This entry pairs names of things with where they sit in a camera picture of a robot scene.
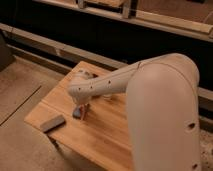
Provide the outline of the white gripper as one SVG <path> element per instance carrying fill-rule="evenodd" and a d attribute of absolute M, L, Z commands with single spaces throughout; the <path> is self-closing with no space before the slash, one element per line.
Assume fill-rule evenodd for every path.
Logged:
<path fill-rule="evenodd" d="M 89 91 L 93 89 L 93 86 L 84 84 L 84 81 L 92 78 L 93 74 L 88 70 L 78 70 L 74 74 L 70 82 L 70 95 L 76 107 L 89 104 L 89 100 L 91 99 Z"/>

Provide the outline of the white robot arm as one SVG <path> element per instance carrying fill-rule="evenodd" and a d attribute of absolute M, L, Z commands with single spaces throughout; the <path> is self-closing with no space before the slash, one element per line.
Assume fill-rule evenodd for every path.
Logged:
<path fill-rule="evenodd" d="M 89 79 L 80 70 L 68 92 L 78 104 L 124 92 L 135 171 L 201 171 L 199 71 L 171 53 Z"/>

